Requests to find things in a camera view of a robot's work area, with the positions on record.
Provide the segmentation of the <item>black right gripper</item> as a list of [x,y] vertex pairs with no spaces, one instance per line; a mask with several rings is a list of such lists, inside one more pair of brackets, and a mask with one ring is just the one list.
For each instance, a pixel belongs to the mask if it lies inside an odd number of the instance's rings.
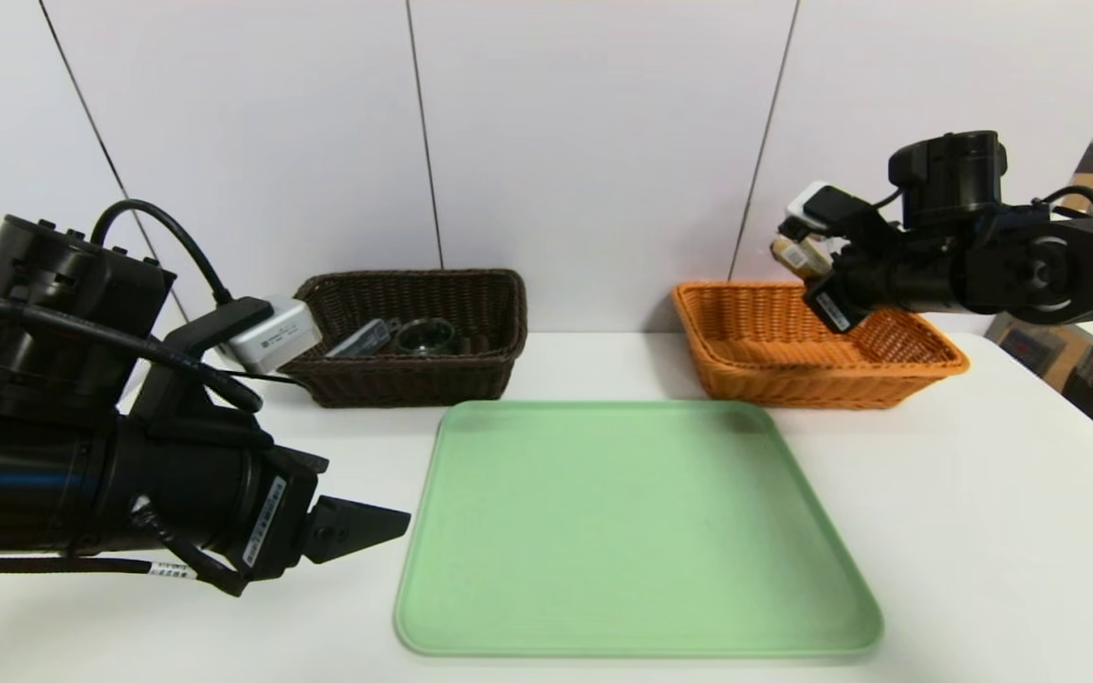
[[[802,219],[787,216],[777,233],[789,242],[804,242],[812,228]],[[831,255],[828,268],[802,278],[803,302],[828,332],[844,335],[878,311],[905,308],[897,278],[910,259],[902,249],[873,252],[846,242]]]

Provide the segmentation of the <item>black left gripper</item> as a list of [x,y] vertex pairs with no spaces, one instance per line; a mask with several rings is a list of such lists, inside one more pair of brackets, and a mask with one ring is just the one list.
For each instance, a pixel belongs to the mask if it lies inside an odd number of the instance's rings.
[[404,535],[407,511],[329,496],[312,507],[325,468],[277,445],[252,415],[128,415],[110,450],[110,547],[175,542],[183,561],[196,547],[230,561],[243,582],[281,578],[301,555],[328,563]]

